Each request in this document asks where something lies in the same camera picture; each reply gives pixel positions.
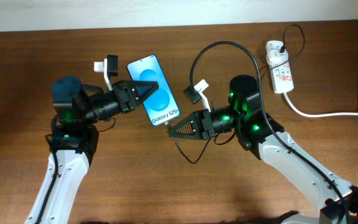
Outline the blue Galaxy smartphone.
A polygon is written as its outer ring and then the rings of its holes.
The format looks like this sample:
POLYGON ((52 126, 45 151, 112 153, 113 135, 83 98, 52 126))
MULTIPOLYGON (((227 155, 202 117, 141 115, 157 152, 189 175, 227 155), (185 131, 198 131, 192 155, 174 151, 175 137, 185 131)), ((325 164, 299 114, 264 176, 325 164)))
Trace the blue Galaxy smartphone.
POLYGON ((158 89, 143 106, 153 126, 159 126, 180 115, 180 110, 156 55, 149 55, 127 64, 127 71, 135 81, 157 82, 158 89))

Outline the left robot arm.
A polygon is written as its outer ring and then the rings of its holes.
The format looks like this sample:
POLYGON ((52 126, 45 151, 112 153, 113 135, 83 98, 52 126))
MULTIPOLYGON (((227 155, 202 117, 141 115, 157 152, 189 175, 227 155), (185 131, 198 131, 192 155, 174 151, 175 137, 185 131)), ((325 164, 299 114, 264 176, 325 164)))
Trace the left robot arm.
POLYGON ((63 77, 52 85, 56 115, 46 135, 50 155, 44 181, 26 223, 67 223, 81 181, 96 152, 95 124, 137 109, 158 89, 157 82, 121 80, 108 91, 63 77))

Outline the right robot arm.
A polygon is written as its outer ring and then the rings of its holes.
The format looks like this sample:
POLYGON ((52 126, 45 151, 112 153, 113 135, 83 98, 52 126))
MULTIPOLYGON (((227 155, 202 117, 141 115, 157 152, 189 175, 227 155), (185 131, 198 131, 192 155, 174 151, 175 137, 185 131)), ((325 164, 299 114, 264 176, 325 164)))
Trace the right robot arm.
POLYGON ((358 187, 303 150, 260 104, 257 80, 234 77, 228 106, 195 111, 168 128, 172 138, 211 140, 233 132, 239 144, 285 176, 314 206, 318 217, 290 211, 279 223, 358 223, 358 187))

